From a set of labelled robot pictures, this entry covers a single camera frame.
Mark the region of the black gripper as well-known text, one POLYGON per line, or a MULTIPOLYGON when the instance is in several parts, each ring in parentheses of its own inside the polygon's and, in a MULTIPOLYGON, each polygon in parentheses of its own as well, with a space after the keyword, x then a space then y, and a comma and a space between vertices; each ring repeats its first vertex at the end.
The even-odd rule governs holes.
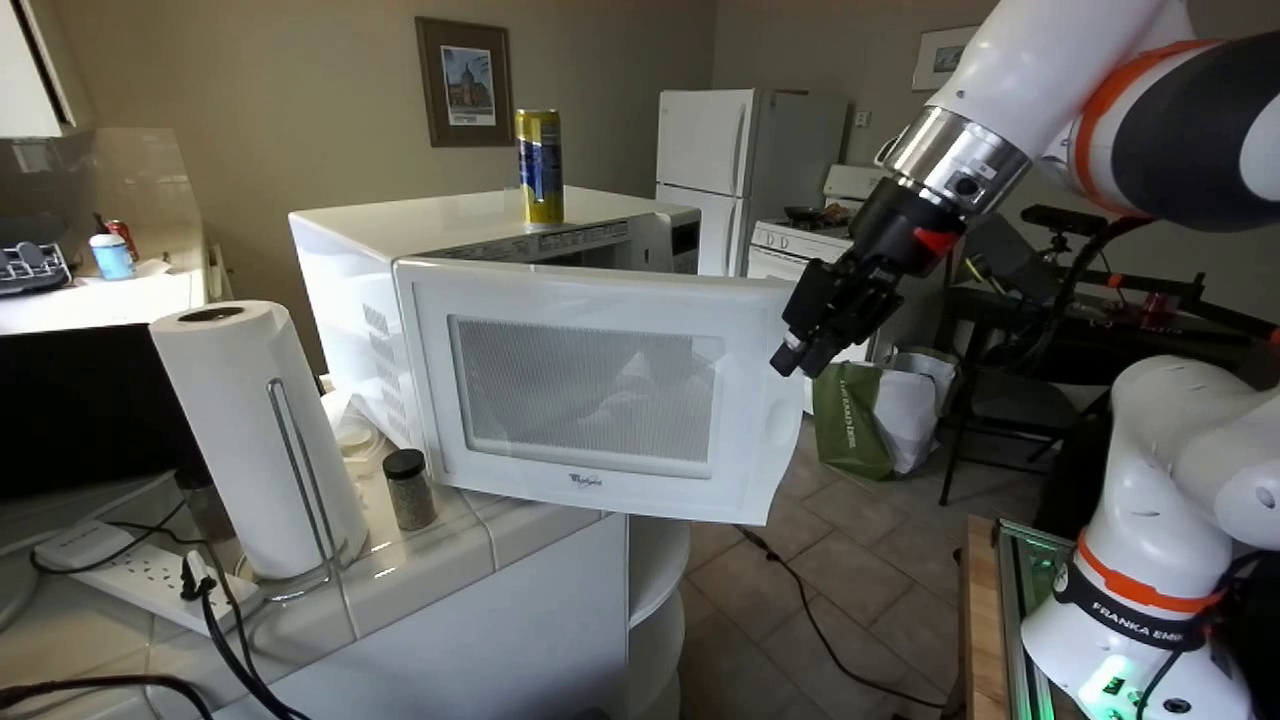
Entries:
POLYGON ((930 277, 956 243, 960 212, 947 200, 882 179, 851 220, 851 249, 842 258, 813 258, 785 309, 787 338, 774 366, 813 380, 832 362, 832 346, 867 338, 900 303, 904 277, 930 277))

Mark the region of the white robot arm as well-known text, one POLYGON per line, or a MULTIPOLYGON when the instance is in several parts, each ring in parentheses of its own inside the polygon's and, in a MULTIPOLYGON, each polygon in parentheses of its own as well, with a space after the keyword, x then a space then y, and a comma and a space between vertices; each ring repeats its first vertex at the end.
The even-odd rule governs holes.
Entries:
MULTIPOLYGON (((1280 37, 1200 40, 1185 0, 997 0, 923 117, 882 149, 851 249, 808 265, 777 373, 816 374, 1034 162, 1146 224, 1280 220, 1280 37)), ((1020 646, 1089 720, 1256 720, 1213 644, 1242 547, 1280 547, 1280 390, 1146 357, 1111 380, 1101 503, 1020 646)))

